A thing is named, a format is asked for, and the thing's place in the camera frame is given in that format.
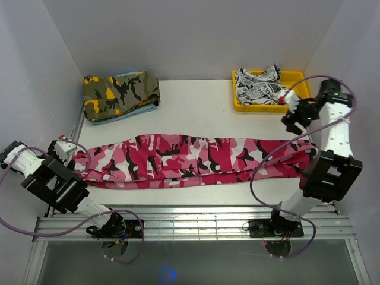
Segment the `cable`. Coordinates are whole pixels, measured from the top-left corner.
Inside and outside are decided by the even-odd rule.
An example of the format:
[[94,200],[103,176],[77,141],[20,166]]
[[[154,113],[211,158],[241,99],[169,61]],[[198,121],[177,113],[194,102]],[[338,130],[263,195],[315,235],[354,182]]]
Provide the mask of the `cable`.
[[[289,88],[289,90],[285,93],[285,95],[284,95],[283,97],[285,98],[285,97],[289,94],[289,92],[290,92],[292,89],[294,89],[294,88],[295,88],[298,84],[300,84],[301,82],[306,81],[306,80],[309,80],[309,79],[311,79],[311,78],[320,78],[320,77],[322,77],[322,78],[329,78],[329,79],[332,79],[332,80],[336,80],[336,81],[338,81],[338,82],[339,82],[341,85],[343,85],[343,86],[347,89],[347,91],[352,95],[352,97],[353,97],[352,108],[351,108],[351,110],[350,110],[347,114],[345,114],[345,115],[343,116],[343,118],[344,118],[344,119],[347,119],[348,117],[350,117],[350,116],[356,111],[356,109],[357,109],[357,99],[356,99],[356,95],[354,94],[354,92],[351,90],[351,88],[350,88],[346,83],[344,83],[343,81],[341,81],[341,80],[339,80],[339,79],[337,79],[337,78],[335,78],[335,77],[332,77],[332,76],[328,76],[328,75],[313,75],[313,76],[305,77],[305,78],[303,78],[303,79],[297,81],[296,83],[294,83],[294,84]],[[263,164],[264,164],[264,163],[265,163],[265,162],[266,162],[266,161],[267,161],[267,160],[268,160],[273,154],[275,154],[276,152],[278,152],[279,150],[281,150],[283,147],[285,147],[285,146],[291,144],[292,142],[297,141],[297,140],[299,140],[299,139],[301,139],[301,138],[303,138],[303,137],[306,137],[306,136],[308,136],[308,135],[314,134],[314,133],[316,133],[316,132],[322,131],[323,129],[327,129],[327,128],[333,126],[333,125],[336,125],[336,124],[340,123],[341,121],[343,121],[343,118],[339,118],[339,119],[337,119],[337,120],[334,121],[334,122],[328,123],[328,124],[326,124],[326,125],[324,125],[324,126],[321,126],[321,127],[317,128],[317,129],[315,129],[314,131],[306,132],[306,133],[304,133],[304,134],[301,134],[301,135],[296,136],[295,138],[292,138],[291,140],[286,141],[284,144],[282,144],[281,146],[277,147],[275,150],[271,151],[267,156],[265,156],[264,159],[259,163],[259,165],[258,165],[258,166],[254,169],[254,171],[253,171],[253,174],[252,174],[251,180],[250,180],[250,182],[249,182],[249,188],[250,188],[250,190],[251,190],[251,194],[252,194],[252,196],[253,196],[253,197],[254,197],[259,203],[261,203],[262,205],[264,205],[264,206],[266,206],[266,207],[268,207],[268,208],[276,209],[276,210],[279,210],[280,212],[283,212],[283,213],[286,213],[286,214],[292,215],[292,216],[294,216],[294,217],[297,217],[297,218],[299,218],[300,220],[303,220],[303,221],[308,222],[308,223],[311,224],[312,227],[313,227],[313,234],[312,234],[310,240],[307,242],[307,244],[306,244],[302,249],[300,249],[299,251],[297,251],[297,252],[295,252],[295,253],[293,253],[293,254],[290,254],[290,255],[288,255],[288,256],[277,256],[277,255],[273,255],[274,257],[277,257],[277,258],[291,258],[291,257],[296,257],[297,255],[301,254],[303,251],[305,251],[305,250],[311,245],[311,243],[312,243],[313,240],[315,239],[315,235],[316,235],[316,226],[315,226],[315,224],[314,224],[311,220],[309,220],[308,218],[299,217],[296,213],[293,213],[293,212],[290,212],[290,211],[287,211],[287,210],[284,210],[284,209],[281,209],[281,208],[277,208],[276,206],[269,205],[269,204],[267,204],[266,202],[264,202],[263,200],[259,199],[259,198],[257,197],[257,195],[255,194],[254,189],[253,189],[253,182],[254,182],[255,175],[257,174],[257,172],[259,171],[259,169],[262,168],[262,165],[263,165]]]
[[[0,176],[0,184],[3,182],[3,180],[4,180],[5,176],[7,175],[7,173],[11,170],[12,165],[18,159],[18,156],[20,155],[20,153],[22,153],[25,150],[36,150],[36,151],[41,152],[45,157],[48,156],[47,153],[45,153],[43,150],[41,150],[41,149],[39,149],[37,147],[24,147],[23,149],[21,149],[14,156],[14,158],[11,160],[11,162],[8,164],[8,166],[5,168],[4,173]],[[84,224],[86,224],[88,221],[90,221],[91,219],[93,219],[95,217],[106,215],[106,214],[112,214],[112,213],[129,213],[129,214],[132,214],[133,216],[135,216],[135,218],[137,219],[138,224],[141,227],[141,242],[144,243],[144,231],[143,231],[144,226],[143,226],[143,223],[140,220],[140,218],[137,216],[136,213],[134,213],[132,211],[129,211],[129,210],[111,210],[111,211],[102,212],[100,214],[95,214],[95,215],[92,215],[90,217],[87,217],[85,220],[83,220],[81,223],[77,224],[75,227],[72,227],[71,229],[68,229],[68,230],[65,230],[65,231],[59,232],[59,233],[35,233],[35,232],[29,232],[27,230],[22,230],[22,229],[19,229],[17,227],[12,226],[11,224],[8,224],[1,217],[0,217],[0,224],[3,225],[4,227],[6,227],[7,229],[12,230],[13,232],[21,233],[23,235],[34,236],[34,237],[41,237],[41,238],[51,238],[51,237],[63,236],[63,235],[66,235],[68,233],[71,233],[71,232],[79,229],[81,226],[83,226]],[[132,262],[134,262],[139,257],[139,255],[141,254],[142,249],[143,249],[143,246],[140,246],[140,248],[139,248],[136,256],[134,256],[132,259],[130,259],[128,261],[125,261],[125,260],[122,260],[122,259],[119,259],[119,258],[114,258],[114,257],[108,256],[108,255],[104,255],[104,257],[110,258],[112,261],[117,261],[117,262],[120,262],[120,263],[123,263],[123,264],[131,264]]]
[[61,138],[61,137],[59,137],[59,139],[60,139],[61,141],[64,141],[64,142],[66,142],[66,143],[70,143],[70,144],[75,144],[77,147],[82,148],[82,150],[85,151],[85,153],[86,153],[86,155],[87,155],[87,157],[88,157],[88,165],[87,165],[83,170],[81,170],[81,171],[75,171],[75,173],[83,173],[83,172],[88,171],[88,169],[89,169],[90,166],[91,166],[91,154],[90,154],[89,150],[86,149],[83,145],[81,145],[80,143],[78,143],[78,142],[76,142],[76,141],[66,140],[66,139]]

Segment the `folded camouflage shirt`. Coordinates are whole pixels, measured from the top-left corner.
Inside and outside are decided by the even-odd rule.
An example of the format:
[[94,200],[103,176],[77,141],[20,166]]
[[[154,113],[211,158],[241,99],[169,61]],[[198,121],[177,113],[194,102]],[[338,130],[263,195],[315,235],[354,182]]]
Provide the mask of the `folded camouflage shirt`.
[[83,77],[85,116],[100,122],[160,101],[159,81],[152,71],[115,77]]
[[[254,169],[280,140],[199,138],[188,135],[139,135],[89,149],[91,165],[80,173],[89,185],[110,189],[177,188],[249,181]],[[316,155],[309,141],[297,140],[264,163],[255,179],[301,176]],[[88,157],[78,151],[75,170]]]

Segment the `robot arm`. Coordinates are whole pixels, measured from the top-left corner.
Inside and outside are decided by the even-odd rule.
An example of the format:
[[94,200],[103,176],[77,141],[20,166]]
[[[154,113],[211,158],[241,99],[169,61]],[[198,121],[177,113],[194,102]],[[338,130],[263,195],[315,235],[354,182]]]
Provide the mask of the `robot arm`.
[[[289,111],[282,118],[288,132],[297,135],[307,128],[312,120],[321,118],[322,125],[335,122],[352,108],[352,96],[340,91],[340,83],[324,80],[315,99],[300,99],[294,91],[280,98]],[[354,159],[349,141],[349,120],[322,131],[322,144],[318,155],[303,171],[299,190],[288,200],[281,202],[267,220],[251,222],[252,237],[266,237],[291,233],[303,236],[299,217],[315,206],[325,202],[341,200],[362,170],[362,162]],[[286,210],[297,214],[287,214]]]
[[[0,166],[6,168],[20,150],[25,148],[21,142],[14,141],[0,154]],[[87,228],[93,238],[118,238],[125,233],[125,222],[118,213],[104,214],[109,211],[104,205],[95,202],[87,184],[73,171],[72,163],[64,165],[66,158],[76,150],[69,142],[54,141],[49,147],[47,158],[37,157],[32,150],[21,152],[11,170],[25,176],[21,185],[41,200],[61,213],[76,212],[90,217],[94,226]]]

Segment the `metal bar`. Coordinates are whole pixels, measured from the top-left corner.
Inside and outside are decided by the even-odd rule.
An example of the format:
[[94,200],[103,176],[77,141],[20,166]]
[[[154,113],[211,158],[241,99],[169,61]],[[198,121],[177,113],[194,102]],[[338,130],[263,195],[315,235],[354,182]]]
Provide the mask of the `metal bar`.
[[37,284],[47,248],[48,248],[47,241],[33,242],[33,247],[31,248],[30,259],[29,259],[25,281],[24,281],[25,285]]
[[[354,239],[355,234],[347,216],[338,216],[331,212],[330,205],[316,207],[305,217],[318,227],[316,239]],[[145,220],[146,240],[252,240],[242,229],[249,219],[269,218],[265,207],[170,207],[170,208],[128,208]],[[130,214],[122,213],[125,219],[134,219]],[[41,218],[37,232],[54,233],[76,226],[85,219],[78,214]],[[78,230],[63,237],[37,238],[37,240],[94,240],[86,233],[87,223]],[[309,239],[312,227],[302,222],[304,237]]]
[[356,239],[346,239],[347,249],[360,285],[371,284]]
[[83,110],[84,110],[84,104],[83,104],[83,107],[81,108],[81,111],[78,115],[77,122],[75,123],[74,129],[72,130],[72,133],[70,136],[70,139],[72,139],[75,142],[78,142],[79,137],[81,135],[82,126],[83,126],[83,122],[84,122]]
[[[270,213],[271,209],[264,206],[253,207],[150,207],[150,206],[121,206],[121,205],[106,205],[113,209],[130,209],[136,214],[221,214],[221,213]],[[320,205],[313,208],[310,213],[335,213],[335,208],[331,204]],[[56,216],[76,217],[75,213],[55,213]]]

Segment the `black bracket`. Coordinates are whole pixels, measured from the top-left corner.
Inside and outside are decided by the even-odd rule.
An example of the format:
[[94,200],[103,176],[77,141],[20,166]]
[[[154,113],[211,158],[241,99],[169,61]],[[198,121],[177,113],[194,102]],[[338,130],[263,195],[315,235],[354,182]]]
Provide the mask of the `black bracket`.
[[128,235],[128,239],[142,238],[144,228],[141,228],[137,220],[124,220],[125,227],[122,227],[120,218],[119,214],[113,213],[110,220],[101,229],[96,226],[89,226],[85,231],[95,239],[119,238],[123,234]]
[[[290,232],[291,238],[301,238],[304,233],[301,223],[295,222],[297,225],[294,231]],[[249,236],[251,238],[282,238],[287,231],[276,231],[275,224],[270,218],[256,218],[249,220]]]

